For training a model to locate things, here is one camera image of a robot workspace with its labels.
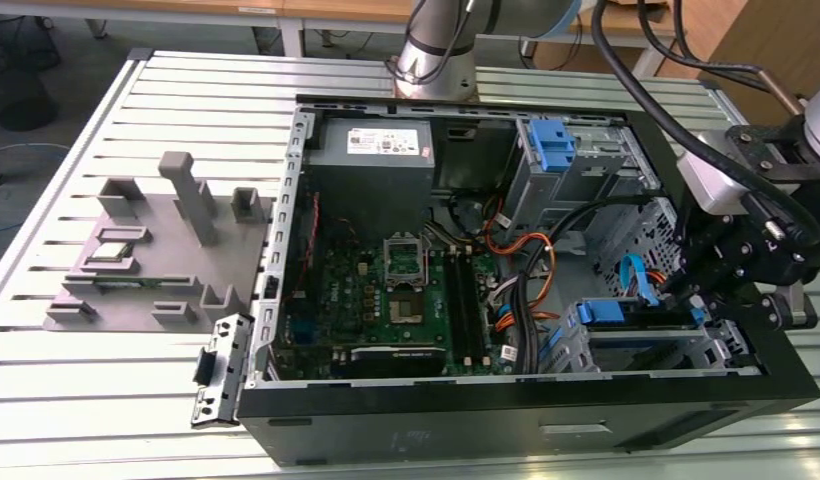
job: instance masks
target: blue plastic latch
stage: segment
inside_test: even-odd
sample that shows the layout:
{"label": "blue plastic latch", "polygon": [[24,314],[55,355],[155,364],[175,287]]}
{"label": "blue plastic latch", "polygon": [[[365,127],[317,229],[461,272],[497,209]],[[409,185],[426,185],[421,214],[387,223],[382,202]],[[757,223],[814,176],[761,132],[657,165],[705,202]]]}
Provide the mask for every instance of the blue plastic latch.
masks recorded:
{"label": "blue plastic latch", "polygon": [[575,157],[575,138],[561,120],[531,120],[531,144],[545,172],[566,172]]}
{"label": "blue plastic latch", "polygon": [[577,306],[582,323],[624,323],[624,310],[614,300],[586,300]]}

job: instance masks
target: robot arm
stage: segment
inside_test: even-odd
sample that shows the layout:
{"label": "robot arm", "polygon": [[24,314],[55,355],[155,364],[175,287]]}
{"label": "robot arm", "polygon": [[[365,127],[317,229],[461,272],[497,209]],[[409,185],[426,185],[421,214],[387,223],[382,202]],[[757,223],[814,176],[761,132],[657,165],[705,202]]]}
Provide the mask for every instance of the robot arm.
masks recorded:
{"label": "robot arm", "polygon": [[546,36],[570,25],[581,4],[579,0],[417,0],[405,48],[395,64],[389,64],[398,93],[423,100],[470,99],[475,37]]}

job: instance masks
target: side panel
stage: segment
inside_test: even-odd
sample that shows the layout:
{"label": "side panel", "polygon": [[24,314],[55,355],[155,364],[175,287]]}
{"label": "side panel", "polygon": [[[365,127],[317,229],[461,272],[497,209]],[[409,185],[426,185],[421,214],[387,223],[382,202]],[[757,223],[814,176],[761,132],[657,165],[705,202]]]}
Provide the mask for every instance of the side panel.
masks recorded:
{"label": "side panel", "polygon": [[245,418],[281,466],[669,448],[750,416],[709,403]]}

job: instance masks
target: aluminum extrusion table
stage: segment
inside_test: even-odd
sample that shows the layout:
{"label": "aluminum extrusion table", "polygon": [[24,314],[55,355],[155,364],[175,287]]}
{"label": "aluminum extrusion table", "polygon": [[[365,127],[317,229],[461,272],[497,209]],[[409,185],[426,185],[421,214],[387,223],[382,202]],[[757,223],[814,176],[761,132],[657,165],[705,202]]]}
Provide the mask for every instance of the aluminum extrusion table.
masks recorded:
{"label": "aluminum extrusion table", "polygon": [[[636,108],[609,76],[479,68],[478,80],[485,102]],[[645,85],[693,131],[741,121],[724,95],[700,84]],[[282,473],[243,428],[190,430],[191,374],[207,335],[51,333],[40,329],[44,310],[90,235],[107,177],[135,176],[143,191],[171,193],[156,161],[166,150],[185,150],[213,192],[249,185],[274,196],[295,94],[390,92],[374,62],[177,52],[126,62],[0,262],[0,479]],[[820,277],[808,292],[820,312]],[[792,339],[820,382],[820,327]],[[406,478],[820,479],[820,400],[670,452],[342,467],[303,476],[399,475],[383,469]]]}

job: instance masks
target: sticker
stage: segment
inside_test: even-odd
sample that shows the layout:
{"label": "sticker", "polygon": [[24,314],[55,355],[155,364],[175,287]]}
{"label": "sticker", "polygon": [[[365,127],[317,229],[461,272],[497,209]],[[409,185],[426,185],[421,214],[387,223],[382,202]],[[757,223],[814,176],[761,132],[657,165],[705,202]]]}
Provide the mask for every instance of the sticker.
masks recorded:
{"label": "sticker", "polygon": [[502,215],[501,213],[495,214],[495,221],[499,225],[502,225],[502,228],[510,228],[511,226],[511,219],[507,218],[505,215]]}
{"label": "sticker", "polygon": [[238,7],[241,13],[265,13],[267,15],[275,15],[277,10],[273,8],[254,8],[254,7]]}
{"label": "sticker", "polygon": [[509,362],[517,361],[517,349],[510,345],[502,345],[502,359]]}
{"label": "sticker", "polygon": [[354,128],[347,132],[347,153],[351,155],[419,155],[415,130]]}

